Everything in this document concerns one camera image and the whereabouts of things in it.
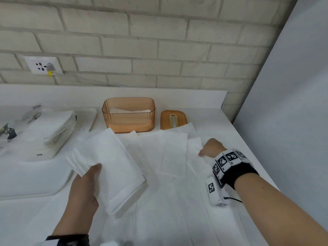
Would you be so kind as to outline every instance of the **brick wall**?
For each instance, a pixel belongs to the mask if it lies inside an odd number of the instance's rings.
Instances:
[[[295,0],[0,0],[0,82],[227,90],[233,120]],[[55,56],[33,76],[22,56]]]

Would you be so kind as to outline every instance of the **person's right arm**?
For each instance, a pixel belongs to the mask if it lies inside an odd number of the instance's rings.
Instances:
[[[199,156],[215,158],[225,150],[222,143],[212,138]],[[234,188],[270,246],[328,245],[328,232],[259,175],[241,175],[234,182]]]

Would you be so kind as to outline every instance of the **ribbed plastic container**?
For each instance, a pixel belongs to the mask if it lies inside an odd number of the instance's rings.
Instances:
[[[134,111],[145,110],[150,112],[134,113]],[[109,98],[104,102],[102,112],[107,128],[111,128],[114,133],[130,133],[134,130],[148,132],[155,126],[155,103],[149,97]]]

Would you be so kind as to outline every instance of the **hand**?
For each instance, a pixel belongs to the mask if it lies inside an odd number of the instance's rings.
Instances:
[[[82,177],[77,175],[72,182],[65,212],[53,231],[53,236],[88,234],[93,216],[98,209],[94,196],[95,178],[100,174],[101,164],[98,163]]]
[[[222,145],[221,142],[215,140],[214,138],[211,138],[207,141],[204,148],[199,152],[199,156],[205,156],[215,158],[223,151],[226,151],[227,149]]]

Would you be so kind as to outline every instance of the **outlet plate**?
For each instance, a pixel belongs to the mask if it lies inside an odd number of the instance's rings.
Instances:
[[[52,71],[53,76],[63,75],[63,71],[56,57],[24,56],[24,59],[34,75],[48,75],[48,64],[53,64],[55,68],[55,70]]]

